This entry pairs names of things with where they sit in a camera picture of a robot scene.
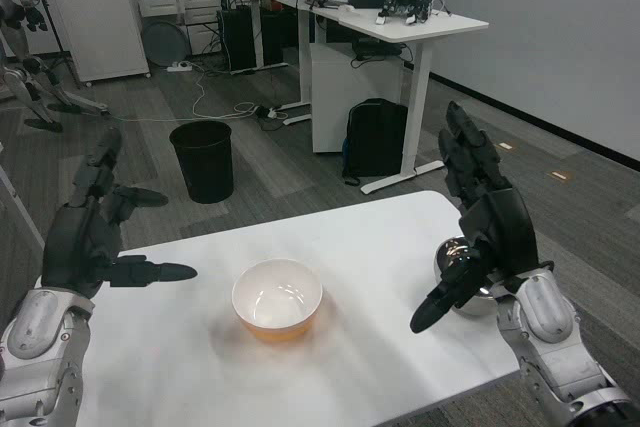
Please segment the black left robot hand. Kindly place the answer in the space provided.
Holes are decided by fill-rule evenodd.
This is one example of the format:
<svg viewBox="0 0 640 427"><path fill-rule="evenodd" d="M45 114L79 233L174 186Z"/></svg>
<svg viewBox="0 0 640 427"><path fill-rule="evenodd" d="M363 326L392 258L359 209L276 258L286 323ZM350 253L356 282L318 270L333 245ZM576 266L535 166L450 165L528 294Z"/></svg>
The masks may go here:
<svg viewBox="0 0 640 427"><path fill-rule="evenodd" d="M159 192L115 181L122 134L108 129L80 164L69 200L56 212L45 241L41 285L74 291L88 299L103 283L143 288L190 280L198 272L176 263L156 264L144 255L122 257L121 224L138 208L168 204Z"/></svg>

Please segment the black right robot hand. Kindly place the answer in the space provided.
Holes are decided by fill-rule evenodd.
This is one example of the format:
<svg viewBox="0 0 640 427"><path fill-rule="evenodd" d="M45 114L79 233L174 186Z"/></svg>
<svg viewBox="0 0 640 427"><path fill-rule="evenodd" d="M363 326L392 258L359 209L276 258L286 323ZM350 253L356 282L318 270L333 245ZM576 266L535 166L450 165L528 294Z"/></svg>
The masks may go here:
<svg viewBox="0 0 640 427"><path fill-rule="evenodd" d="M446 185L461 201L460 229L469 250L444 269L410 321L420 333L451 308L461 308L490 289L539 267L531 217L518 189L500 171L500 156L487 133L456 102L446 111L448 127L438 142Z"/></svg>

